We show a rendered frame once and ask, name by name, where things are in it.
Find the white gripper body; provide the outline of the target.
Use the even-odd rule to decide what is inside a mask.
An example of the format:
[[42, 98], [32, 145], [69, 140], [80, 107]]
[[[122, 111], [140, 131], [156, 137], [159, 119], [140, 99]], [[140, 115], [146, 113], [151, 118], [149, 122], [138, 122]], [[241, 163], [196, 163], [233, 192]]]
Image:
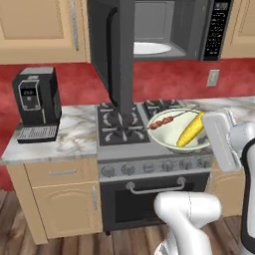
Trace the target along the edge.
[[230, 142], [231, 124], [226, 113], [206, 113], [201, 118], [218, 166], [223, 171], [241, 168], [240, 160]]

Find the yellow corn cob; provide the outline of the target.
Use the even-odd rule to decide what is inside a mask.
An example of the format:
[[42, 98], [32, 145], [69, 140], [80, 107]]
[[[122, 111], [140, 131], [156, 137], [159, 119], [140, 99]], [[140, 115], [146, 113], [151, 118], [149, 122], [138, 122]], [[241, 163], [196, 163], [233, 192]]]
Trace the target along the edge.
[[177, 146], [184, 147], [189, 144], [202, 130], [203, 123], [201, 118], [203, 117], [204, 112], [199, 113], [184, 129], [181, 133], [178, 141], [176, 142]]

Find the beige base cupboard door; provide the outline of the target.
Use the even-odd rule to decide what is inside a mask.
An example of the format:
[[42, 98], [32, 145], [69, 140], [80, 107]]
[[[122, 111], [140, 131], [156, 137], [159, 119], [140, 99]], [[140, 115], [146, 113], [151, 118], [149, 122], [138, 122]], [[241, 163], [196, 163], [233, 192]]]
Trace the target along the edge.
[[[98, 193], [97, 210], [93, 185]], [[49, 238], [103, 231], [100, 185], [96, 181], [36, 187], [33, 191]]]
[[205, 191], [218, 197], [222, 205], [222, 216], [242, 214], [245, 186], [245, 172], [241, 168], [235, 171], [222, 171], [213, 160]]

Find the cream bowl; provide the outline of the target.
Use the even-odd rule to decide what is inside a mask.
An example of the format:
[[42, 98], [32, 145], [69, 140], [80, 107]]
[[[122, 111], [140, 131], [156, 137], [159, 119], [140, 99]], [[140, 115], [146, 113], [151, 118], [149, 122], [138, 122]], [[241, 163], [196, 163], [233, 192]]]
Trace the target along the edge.
[[[147, 133], [155, 142], [176, 153], [189, 153], [209, 147], [210, 142], [204, 129], [186, 146], [180, 147], [176, 145], [184, 129], [198, 114], [198, 110], [192, 109], [170, 109], [157, 113], [148, 121]], [[161, 122], [167, 117], [173, 117], [173, 121], [162, 124], [156, 129], [150, 128], [152, 124]]]

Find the red kebab skewer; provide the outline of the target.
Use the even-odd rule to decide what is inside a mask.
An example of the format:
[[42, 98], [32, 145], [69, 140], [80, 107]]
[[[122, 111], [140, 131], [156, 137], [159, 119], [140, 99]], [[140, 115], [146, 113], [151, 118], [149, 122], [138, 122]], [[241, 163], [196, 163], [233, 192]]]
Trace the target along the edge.
[[171, 123], [175, 118], [180, 117], [180, 116], [182, 116], [182, 115], [184, 115], [188, 112], [190, 112], [190, 111], [183, 112], [183, 113], [180, 113], [180, 114], [175, 115], [175, 116], [165, 117], [161, 121], [156, 121], [156, 122], [150, 124], [147, 129], [157, 129], [157, 128], [163, 126], [163, 125]]

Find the black oven door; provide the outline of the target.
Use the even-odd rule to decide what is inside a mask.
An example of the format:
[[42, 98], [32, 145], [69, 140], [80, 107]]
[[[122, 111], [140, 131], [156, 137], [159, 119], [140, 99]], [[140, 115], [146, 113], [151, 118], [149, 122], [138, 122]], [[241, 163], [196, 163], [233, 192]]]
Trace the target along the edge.
[[153, 209], [157, 193], [134, 195], [126, 189], [133, 181], [137, 186], [145, 187], [148, 182], [170, 183], [178, 177], [186, 179], [185, 187], [179, 191], [203, 192], [209, 176], [208, 172], [141, 178], [101, 183], [101, 202], [103, 231], [111, 232], [136, 227], [161, 224]]

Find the white microwave turntable plate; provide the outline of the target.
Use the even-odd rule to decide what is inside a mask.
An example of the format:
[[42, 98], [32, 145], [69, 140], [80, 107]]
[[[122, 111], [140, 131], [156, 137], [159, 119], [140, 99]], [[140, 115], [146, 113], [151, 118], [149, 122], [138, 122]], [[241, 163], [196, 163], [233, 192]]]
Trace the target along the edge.
[[133, 53], [135, 55], [154, 55], [165, 53], [170, 50], [170, 46], [159, 43], [135, 42], [133, 44]]

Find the black microwave oven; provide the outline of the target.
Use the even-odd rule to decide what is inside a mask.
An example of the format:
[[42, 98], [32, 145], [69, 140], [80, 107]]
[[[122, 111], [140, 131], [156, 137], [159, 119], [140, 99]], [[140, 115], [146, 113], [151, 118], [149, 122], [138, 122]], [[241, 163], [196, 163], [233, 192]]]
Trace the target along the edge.
[[171, 50], [135, 55], [135, 61], [216, 61], [233, 0], [134, 0], [134, 41]]

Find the black microwave door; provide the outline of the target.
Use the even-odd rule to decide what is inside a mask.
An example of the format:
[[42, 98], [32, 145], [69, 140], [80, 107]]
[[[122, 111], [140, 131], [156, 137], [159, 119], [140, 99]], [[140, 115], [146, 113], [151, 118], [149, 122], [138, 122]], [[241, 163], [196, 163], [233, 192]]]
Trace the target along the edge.
[[132, 107], [134, 0], [88, 0], [91, 60], [121, 115]]

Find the grey stove with oven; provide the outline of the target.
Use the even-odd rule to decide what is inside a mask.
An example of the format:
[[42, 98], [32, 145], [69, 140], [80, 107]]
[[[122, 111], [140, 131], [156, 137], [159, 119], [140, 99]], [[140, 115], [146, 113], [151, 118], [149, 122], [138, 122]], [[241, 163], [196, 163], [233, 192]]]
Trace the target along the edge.
[[183, 151], [175, 143], [198, 114], [176, 100], [135, 103], [127, 126], [113, 104], [97, 106], [98, 166], [103, 231], [144, 227], [161, 221], [153, 201], [164, 191], [205, 190], [213, 153], [205, 133]]

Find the beige drawer front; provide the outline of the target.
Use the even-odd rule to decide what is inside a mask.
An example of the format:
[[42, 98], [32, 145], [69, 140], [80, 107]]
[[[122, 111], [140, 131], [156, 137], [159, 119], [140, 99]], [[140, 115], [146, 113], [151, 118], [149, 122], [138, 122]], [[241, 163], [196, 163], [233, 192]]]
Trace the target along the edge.
[[25, 168], [33, 187], [99, 180], [98, 164], [94, 157], [27, 163]]

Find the black coffee machine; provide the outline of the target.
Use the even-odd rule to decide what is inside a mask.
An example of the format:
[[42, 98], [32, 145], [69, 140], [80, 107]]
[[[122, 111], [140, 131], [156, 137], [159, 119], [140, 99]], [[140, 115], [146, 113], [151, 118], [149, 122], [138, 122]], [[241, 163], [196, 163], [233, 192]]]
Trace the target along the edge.
[[12, 83], [22, 120], [19, 143], [55, 141], [62, 105], [53, 67], [25, 68]]

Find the white wall socket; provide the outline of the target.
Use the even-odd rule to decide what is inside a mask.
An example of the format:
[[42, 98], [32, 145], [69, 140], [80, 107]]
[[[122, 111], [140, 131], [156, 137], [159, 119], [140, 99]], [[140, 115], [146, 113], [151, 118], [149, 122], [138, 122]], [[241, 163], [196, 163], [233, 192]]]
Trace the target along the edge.
[[219, 70], [210, 70], [207, 77], [207, 87], [215, 87], [219, 78]]

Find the beige wall cupboard door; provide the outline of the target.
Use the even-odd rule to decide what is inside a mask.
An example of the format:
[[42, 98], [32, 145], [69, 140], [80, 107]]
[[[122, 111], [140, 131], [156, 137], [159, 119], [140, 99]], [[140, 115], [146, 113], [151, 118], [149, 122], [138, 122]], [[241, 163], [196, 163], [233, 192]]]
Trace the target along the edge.
[[76, 51], [70, 0], [0, 0], [0, 64], [87, 62], [86, 4], [87, 0], [75, 0]]
[[255, 58], [255, 0], [233, 0], [221, 58]]

